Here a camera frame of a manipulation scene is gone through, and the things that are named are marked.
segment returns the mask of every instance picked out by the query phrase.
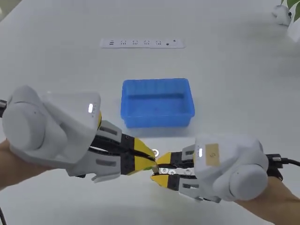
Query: power strip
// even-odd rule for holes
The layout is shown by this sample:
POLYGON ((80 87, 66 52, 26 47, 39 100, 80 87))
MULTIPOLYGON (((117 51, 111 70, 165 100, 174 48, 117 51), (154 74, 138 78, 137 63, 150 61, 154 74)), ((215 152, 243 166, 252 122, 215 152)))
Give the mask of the power strip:
POLYGON ((180 39, 120 39, 103 38, 101 48, 185 48, 180 39))

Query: white tabletop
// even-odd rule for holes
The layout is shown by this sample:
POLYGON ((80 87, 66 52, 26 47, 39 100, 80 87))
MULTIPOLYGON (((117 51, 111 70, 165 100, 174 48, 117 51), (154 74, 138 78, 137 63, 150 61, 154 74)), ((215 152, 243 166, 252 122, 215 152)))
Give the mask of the white tabletop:
MULTIPOLYGON (((104 119, 160 154, 201 133, 258 137, 266 153, 300 160, 300 48, 272 22, 273 0, 23 0, 0 24, 0 97, 96 90, 104 119), (182 38, 185 49, 101 49, 101 38, 182 38), (186 129, 127 130, 126 79, 189 79, 196 115, 186 129)), ((300 195, 298 168, 282 171, 300 195)), ((150 172, 93 184, 52 171, 7 188, 8 224, 267 224, 234 203, 195 203, 157 186, 150 172)))

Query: blue storage bin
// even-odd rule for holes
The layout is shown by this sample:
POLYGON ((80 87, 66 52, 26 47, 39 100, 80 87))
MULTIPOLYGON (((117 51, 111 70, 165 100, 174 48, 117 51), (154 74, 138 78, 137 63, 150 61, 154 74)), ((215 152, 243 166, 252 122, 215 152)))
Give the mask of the blue storage bin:
POLYGON ((187 79, 125 80, 121 118, 128 128, 186 127, 195 115, 187 79))

